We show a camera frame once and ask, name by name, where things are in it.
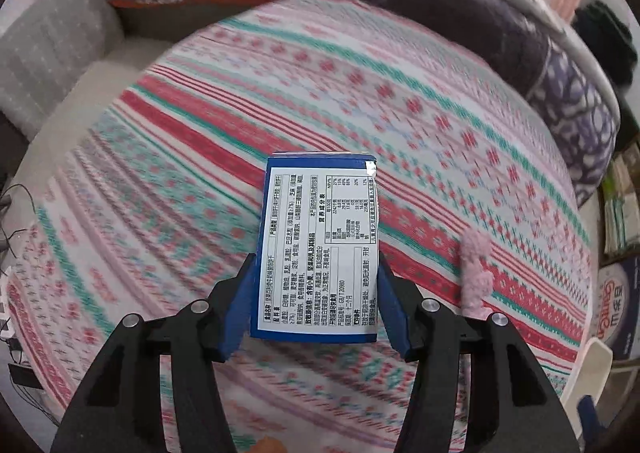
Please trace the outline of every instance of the green stripe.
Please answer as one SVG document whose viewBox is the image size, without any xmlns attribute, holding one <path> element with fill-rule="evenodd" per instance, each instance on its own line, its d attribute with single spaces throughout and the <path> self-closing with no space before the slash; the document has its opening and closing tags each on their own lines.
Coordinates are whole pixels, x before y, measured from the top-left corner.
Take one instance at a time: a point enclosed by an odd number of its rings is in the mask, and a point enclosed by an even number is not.
<svg viewBox="0 0 640 453">
<path fill-rule="evenodd" d="M 199 181 L 201 181 L 202 183 L 206 184 L 207 186 L 209 186 L 213 191 L 216 191 L 217 193 L 221 194 L 222 196 L 224 196 L 225 198 L 227 198 L 228 200 L 230 200 L 231 202 L 233 202 L 234 204 L 238 205 L 239 207 L 241 207 L 243 210 L 248 211 L 249 213 L 251 213 L 252 215 L 254 215 L 256 218 L 260 218 L 260 213 L 258 211 L 254 211 L 253 209 L 247 207 L 245 204 L 241 203 L 238 199 L 232 197 L 231 195 L 229 195 L 228 193 L 226 193 L 225 191 L 223 191 L 222 189 L 217 188 L 216 186 L 214 186 L 212 183 L 210 183 L 208 180 L 206 180 L 203 176 L 198 175 L 198 173 L 196 173 L 194 170 L 192 170 L 191 168 L 189 168 L 187 165 L 185 165 L 185 163 L 183 163 L 181 160 L 179 160 L 177 157 L 173 156 L 170 152 L 168 152 L 164 146 L 162 146 L 161 144 L 156 143 L 155 141 L 153 141 L 152 139 L 148 138 L 145 134 L 143 134 L 142 132 L 139 131 L 139 129 L 137 129 L 135 126 L 131 125 L 126 119 L 124 119 L 121 115 L 119 115 L 119 113 L 116 112 L 116 110 L 114 109 L 109 109 L 108 110 L 109 113 L 112 113 L 114 116 L 116 116 L 122 123 L 124 123 L 125 125 L 129 126 L 130 129 L 132 129 L 132 131 L 134 131 L 137 135 L 139 135 L 142 139 L 144 139 L 147 143 L 151 144 L 153 147 L 155 147 L 159 152 L 161 152 L 165 157 L 173 160 L 178 166 L 180 166 L 181 168 L 183 168 L 184 170 L 187 170 L 187 172 L 191 173 L 191 175 L 193 175 L 195 178 L 197 178 Z"/>
<path fill-rule="evenodd" d="M 364 131 L 359 130 L 359 128 L 357 126 L 353 126 L 353 125 L 351 125 L 351 123 L 345 123 L 344 120 L 342 120 L 342 119 L 340 119 L 340 118 L 338 118 L 336 116 L 333 116 L 330 113 L 325 112 L 324 110 L 318 109 L 318 107 L 316 107 L 315 105 L 313 105 L 311 103 L 307 103 L 306 101 L 300 100 L 299 98 L 296 98 L 295 96 L 291 96 L 291 95 L 285 93 L 284 91 L 280 91 L 278 89 L 270 88 L 267 85 L 263 85 L 262 83 L 259 83 L 258 81 L 251 80 L 251 79 L 249 79 L 248 77 L 246 77 L 244 75 L 237 74 L 235 72 L 230 72 L 227 69 L 223 69 L 223 68 L 217 67 L 217 66 L 212 65 L 212 64 L 207 64 L 205 62 L 201 62 L 201 61 L 198 61 L 196 59 L 187 58 L 186 56 L 180 56 L 179 59 L 196 63 L 196 64 L 198 64 L 198 65 L 200 65 L 202 67 L 209 68 L 214 72 L 219 72 L 220 74 L 224 74 L 224 75 L 227 75 L 229 77 L 232 77 L 232 78 L 235 78 L 237 80 L 240 80 L 242 82 L 249 83 L 252 86 L 256 86 L 256 87 L 259 86 L 261 90 L 265 90 L 265 91 L 271 92 L 273 94 L 277 94 L 277 95 L 279 95 L 279 96 L 281 96 L 281 97 L 283 97 L 283 98 L 285 98 L 285 99 L 287 99 L 289 101 L 292 101 L 292 103 L 294 103 L 294 104 L 297 104 L 299 106 L 303 106 L 303 107 L 305 107 L 305 109 L 308 109 L 309 111 L 318 112 L 318 113 L 322 114 L 325 117 L 329 117 L 329 118 L 335 120 L 337 123 L 344 124 L 350 130 L 354 130 L 354 131 L 360 132 L 360 133 L 363 134 L 363 136 L 369 137 L 369 134 L 366 134 Z M 198 71 L 194 70 L 191 67 L 178 64 L 173 59 L 172 59 L 171 63 L 176 68 L 182 69 L 184 72 L 188 72 L 188 74 L 199 76 L 200 78 L 202 78 L 205 81 L 217 83 L 222 87 L 231 88 L 233 90 L 238 91 L 239 93 L 242 93 L 243 95 L 255 98 L 256 100 L 258 100 L 260 102 L 267 103 L 268 105 L 280 110 L 280 106 L 281 105 L 278 102 L 273 101 L 272 99 L 270 99 L 268 97 L 265 97 L 265 96 L 263 96 L 263 95 L 261 95 L 261 94 L 259 94 L 257 92 L 254 92 L 253 90 L 250 90 L 249 88 L 246 88 L 246 87 L 243 88 L 242 86 L 238 86 L 238 85 L 235 85 L 233 83 L 229 83 L 227 81 L 218 79 L 218 78 L 216 78 L 216 77 L 214 77 L 214 76 L 212 76 L 210 74 L 204 74 L 203 72 L 198 72 Z M 303 122 L 310 123 L 311 125 L 318 126 L 319 128 L 322 128 L 322 129 L 327 129 L 326 125 L 324 125 L 324 124 L 322 124 L 320 122 L 317 122 L 315 119 L 313 119 L 313 117 L 306 117 L 306 116 L 300 115 L 297 112 L 297 110 L 293 110 L 292 112 L 285 112 L 285 115 L 290 115 L 290 116 L 292 116 L 292 117 L 294 117 L 296 119 L 302 120 Z M 332 130 L 332 137 L 335 138 L 336 140 L 342 140 L 345 143 L 349 143 L 350 142 L 348 137 L 342 135 L 340 132 L 336 132 L 335 130 Z M 373 140 L 374 140 L 374 142 L 376 144 L 381 144 L 381 143 L 379 143 L 379 141 L 377 139 L 374 138 Z M 380 156 L 378 158 L 380 159 L 380 162 L 386 162 L 386 160 L 381 158 Z M 430 167 L 428 167 L 428 166 L 425 167 L 424 165 L 423 165 L 423 167 L 429 173 L 433 173 L 433 171 L 431 170 Z M 396 171 L 397 172 L 402 172 L 402 170 L 399 170 L 397 166 L 396 166 Z M 473 195 L 468 194 L 468 197 L 472 202 L 475 202 L 476 204 L 479 204 L 479 202 L 475 199 L 475 197 L 473 197 Z M 460 207 L 458 205 L 456 205 L 455 207 L 456 207 L 456 210 L 458 210 L 458 212 L 460 212 Z M 464 216 L 467 219 L 470 219 L 470 216 L 469 216 L 468 212 L 464 213 Z M 555 263 L 555 261 L 553 261 L 544 251 L 542 251 L 542 249 L 538 248 L 534 244 L 532 244 L 532 249 L 535 252 L 537 252 L 539 255 L 543 256 L 543 258 L 545 258 L 547 261 L 551 261 L 556 267 L 559 268 L 559 270 L 562 273 L 564 273 L 566 275 L 566 271 L 564 271 L 564 269 L 561 269 L 559 267 L 559 265 Z M 516 247 L 514 249 L 514 251 L 516 251 L 518 253 L 518 255 L 522 256 L 522 252 L 521 252 L 519 247 Z M 534 267 L 540 274 L 542 274 L 543 276 L 546 276 L 546 271 L 542 268 L 542 266 L 539 263 L 533 262 L 532 259 L 529 259 L 529 262 L 531 263 L 532 267 Z M 562 287 L 560 285 L 559 281 L 555 281 L 553 278 L 551 278 L 551 280 L 554 282 L 555 285 L 557 285 L 559 287 Z"/>
<path fill-rule="evenodd" d="M 167 103 L 166 101 L 160 98 L 156 98 L 157 96 L 155 96 L 151 92 L 148 92 L 146 89 L 142 88 L 141 86 L 135 85 L 134 88 L 136 88 L 140 93 L 152 98 L 154 101 L 158 102 L 159 104 L 163 106 L 166 105 L 167 108 L 172 109 L 175 112 L 178 112 L 180 115 L 183 114 L 183 112 L 180 109 L 178 109 L 177 107 L 171 106 L 169 103 Z M 204 125 L 209 124 L 209 123 L 203 122 L 202 120 L 200 120 L 200 122 L 204 123 Z M 233 138 L 228 134 L 223 134 L 223 139 L 228 144 L 231 144 L 232 146 L 235 146 L 241 150 L 246 151 L 245 148 L 248 148 L 244 143 L 241 143 L 240 141 L 236 140 L 235 138 Z M 260 160 L 261 162 L 266 162 L 267 155 L 262 153 L 261 151 L 256 150 L 255 148 L 251 148 L 251 151 L 249 153 L 252 156 L 254 156 L 257 160 Z M 407 245 L 408 247 L 411 247 L 416 252 L 420 253 L 422 256 L 425 256 L 426 258 L 435 261 L 441 267 L 443 267 L 447 271 L 450 271 L 452 274 L 455 274 L 456 276 L 460 275 L 460 271 L 456 267 L 454 267 L 451 263 L 449 263 L 446 259 L 444 259 L 440 255 L 437 255 L 436 253 L 433 253 L 433 251 L 431 251 L 430 249 L 426 249 L 422 247 L 419 243 L 415 242 L 415 240 L 410 239 L 400 231 L 393 229 L 387 226 L 386 224 L 380 223 L 380 221 L 378 221 L 378 227 L 380 228 L 380 231 L 382 232 L 382 234 L 388 235 L 389 237 L 392 237 L 397 240 L 401 240 L 405 245 Z M 529 321 L 534 321 L 537 325 L 546 329 L 547 331 L 557 334 L 559 337 L 564 338 L 564 340 L 570 343 L 575 343 L 573 340 L 567 337 L 564 333 L 562 333 L 559 329 L 555 329 L 549 326 L 548 324 L 546 324 L 545 322 L 537 318 L 537 316 L 533 315 L 533 313 L 530 313 L 528 310 L 525 310 L 519 305 L 517 305 L 514 301 L 509 300 L 508 298 L 505 298 L 504 300 L 505 301 L 503 303 L 505 305 L 510 306 L 514 311 L 517 311 L 518 313 L 524 315 L 527 319 L 529 319 Z"/>
<path fill-rule="evenodd" d="M 255 157 L 255 159 L 266 160 L 267 156 L 265 154 L 263 154 L 262 152 L 256 150 L 255 148 L 252 148 L 251 146 L 248 146 L 247 144 L 241 143 L 241 141 L 232 139 L 224 130 L 222 130 L 221 128 L 218 128 L 216 125 L 212 125 L 211 123 L 207 123 L 205 120 L 199 118 L 198 116 L 192 114 L 191 112 L 186 112 L 185 110 L 182 110 L 180 107 L 178 107 L 178 106 L 176 106 L 174 104 L 171 104 L 168 101 L 165 101 L 161 97 L 156 96 L 154 93 L 152 93 L 149 90 L 141 87 L 138 84 L 132 85 L 130 88 L 132 88 L 134 90 L 137 90 L 140 94 L 142 94 L 143 96 L 148 97 L 149 99 L 151 99 L 155 103 L 158 103 L 159 105 L 162 105 L 165 109 L 170 110 L 170 111 L 172 111 L 172 112 L 174 112 L 174 113 L 176 113 L 176 114 L 188 119 L 194 125 L 198 125 L 201 128 L 204 128 L 208 132 L 214 134 L 217 138 L 222 139 L 223 141 L 226 141 L 229 144 L 233 144 L 234 146 L 238 147 L 243 152 L 245 152 L 247 154 L 250 154 L 251 156 Z"/>
<path fill-rule="evenodd" d="M 82 278 L 78 274 L 78 270 L 76 270 L 76 267 L 73 265 L 68 255 L 66 254 L 62 243 L 56 236 L 56 230 L 49 220 L 47 210 L 44 207 L 39 206 L 36 209 L 36 214 L 38 216 L 38 220 L 40 221 L 40 225 L 42 225 L 42 228 L 44 229 L 44 232 L 47 236 L 49 247 L 51 247 L 54 256 L 58 260 L 60 269 L 65 276 L 66 282 L 71 285 L 74 294 L 82 302 L 82 307 L 84 308 L 84 310 L 91 313 L 94 318 L 95 325 L 100 329 L 102 334 L 106 338 L 108 338 L 111 332 L 113 332 L 115 325 L 111 323 L 111 321 L 109 321 L 100 306 L 95 303 L 91 293 L 84 288 L 84 283 L 82 282 Z"/>
<path fill-rule="evenodd" d="M 511 310 L 516 311 L 519 314 L 522 314 L 529 321 L 534 322 L 536 325 L 538 325 L 539 327 L 542 327 L 547 332 L 551 332 L 552 334 L 556 334 L 559 338 L 562 338 L 562 340 L 566 341 L 567 343 L 569 343 L 571 345 L 574 345 L 576 347 L 580 346 L 580 341 L 576 341 L 575 339 L 571 339 L 568 335 L 566 335 L 560 329 L 552 327 L 551 325 L 545 323 L 538 316 L 536 316 L 532 312 L 522 308 L 520 305 L 515 303 L 512 299 L 507 298 L 505 295 L 503 295 L 503 294 L 501 294 L 501 293 L 499 293 L 499 292 L 494 290 L 494 292 L 492 293 L 491 297 L 495 298 L 496 300 L 498 300 L 503 305 L 506 305 Z"/>
<path fill-rule="evenodd" d="M 393 239 L 399 240 L 407 247 L 416 251 L 419 255 L 424 256 L 425 258 L 430 259 L 431 261 L 435 261 L 440 267 L 446 269 L 451 274 L 455 274 L 456 276 L 460 276 L 460 270 L 455 267 L 450 261 L 446 260 L 438 253 L 435 253 L 431 249 L 427 249 L 426 247 L 422 247 L 415 240 L 407 237 L 404 233 L 401 233 L 398 229 L 393 229 L 393 227 L 388 226 L 385 223 L 378 221 L 378 230 L 385 235 L 392 237 Z"/>
<path fill-rule="evenodd" d="M 350 48 L 345 48 L 334 43 L 324 42 L 322 40 L 316 40 L 310 36 L 299 34 L 296 32 L 290 32 L 287 30 L 273 29 L 271 27 L 256 26 L 249 22 L 239 20 L 237 18 L 228 18 L 222 20 L 219 24 L 226 25 L 232 28 L 245 30 L 247 32 L 258 32 L 260 34 L 268 34 L 270 36 L 278 37 L 283 40 L 300 43 L 303 45 L 311 46 L 314 49 L 327 52 L 329 54 L 338 55 L 340 58 L 347 59 L 358 65 L 366 66 L 378 74 L 382 74 L 392 80 L 401 83 L 411 90 L 420 92 L 428 100 L 437 101 L 443 109 L 453 112 L 457 117 L 462 120 L 468 121 L 474 128 L 481 128 L 484 131 L 485 136 L 500 146 L 501 149 L 509 150 L 511 158 L 518 162 L 523 169 L 529 173 L 540 184 L 541 188 L 553 199 L 553 201 L 561 208 L 564 215 L 569 219 L 574 227 L 575 231 L 579 234 L 580 238 L 589 245 L 589 237 L 583 229 L 582 225 L 575 212 L 569 207 L 561 194 L 556 191 L 555 186 L 549 183 L 542 173 L 539 172 L 530 162 L 529 159 L 523 156 L 514 146 L 508 143 L 504 137 L 500 136 L 490 125 L 482 121 L 474 114 L 468 112 L 465 108 L 452 101 L 450 98 L 441 96 L 431 87 L 424 85 L 416 78 L 409 77 L 401 70 L 391 67 L 380 61 L 364 56 L 359 52 L 356 52 Z"/>
<path fill-rule="evenodd" d="M 160 393 L 164 395 L 171 404 L 174 403 L 174 386 L 165 375 L 160 375 Z"/>
<path fill-rule="evenodd" d="M 548 367 L 546 365 L 543 365 L 542 363 L 540 363 L 540 366 L 543 367 L 543 369 L 545 370 L 551 370 L 552 372 L 555 372 L 555 373 L 562 373 L 562 375 L 570 375 L 569 372 L 562 372 L 562 370 L 556 370 L 555 368 Z"/>
</svg>

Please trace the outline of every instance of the white plastic item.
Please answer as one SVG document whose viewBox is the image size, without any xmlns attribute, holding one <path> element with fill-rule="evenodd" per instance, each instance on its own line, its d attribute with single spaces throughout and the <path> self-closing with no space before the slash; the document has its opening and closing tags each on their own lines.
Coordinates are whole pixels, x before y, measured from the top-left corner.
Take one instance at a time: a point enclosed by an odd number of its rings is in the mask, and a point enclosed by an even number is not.
<svg viewBox="0 0 640 453">
<path fill-rule="evenodd" d="M 593 404 L 598 403 L 607 383 L 612 362 L 613 352 L 598 338 L 591 338 L 578 351 L 574 372 L 560 398 L 576 437 L 582 435 L 578 402 L 585 395 L 590 395 Z"/>
</svg>

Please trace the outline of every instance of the dark green cloth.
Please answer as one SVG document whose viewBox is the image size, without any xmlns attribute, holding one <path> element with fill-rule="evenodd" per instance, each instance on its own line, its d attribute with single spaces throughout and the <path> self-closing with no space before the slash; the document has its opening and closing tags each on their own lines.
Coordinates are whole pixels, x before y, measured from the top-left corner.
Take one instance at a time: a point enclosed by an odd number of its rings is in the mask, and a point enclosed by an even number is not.
<svg viewBox="0 0 640 453">
<path fill-rule="evenodd" d="M 584 40 L 610 80 L 619 88 L 631 85 L 638 53 L 628 27 L 609 7 L 596 0 L 575 11 L 572 27 Z"/>
</svg>

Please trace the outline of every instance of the gray pillow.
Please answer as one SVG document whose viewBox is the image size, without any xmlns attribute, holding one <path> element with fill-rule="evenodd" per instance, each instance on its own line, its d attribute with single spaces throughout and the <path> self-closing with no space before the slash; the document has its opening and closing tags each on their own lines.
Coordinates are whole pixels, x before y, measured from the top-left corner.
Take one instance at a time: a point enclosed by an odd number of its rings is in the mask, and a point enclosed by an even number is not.
<svg viewBox="0 0 640 453">
<path fill-rule="evenodd" d="M 89 65 L 122 39 L 106 0 L 35 0 L 0 36 L 0 111 L 32 140 Z"/>
</svg>

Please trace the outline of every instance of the orange object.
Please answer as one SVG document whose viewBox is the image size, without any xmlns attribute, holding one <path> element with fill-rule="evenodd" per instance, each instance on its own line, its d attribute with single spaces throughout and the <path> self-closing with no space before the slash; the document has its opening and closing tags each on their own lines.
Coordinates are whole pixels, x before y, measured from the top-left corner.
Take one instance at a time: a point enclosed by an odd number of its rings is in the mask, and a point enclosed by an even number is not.
<svg viewBox="0 0 640 453">
<path fill-rule="evenodd" d="M 249 453 L 287 453 L 287 448 L 279 440 L 265 437 L 249 449 Z"/>
</svg>

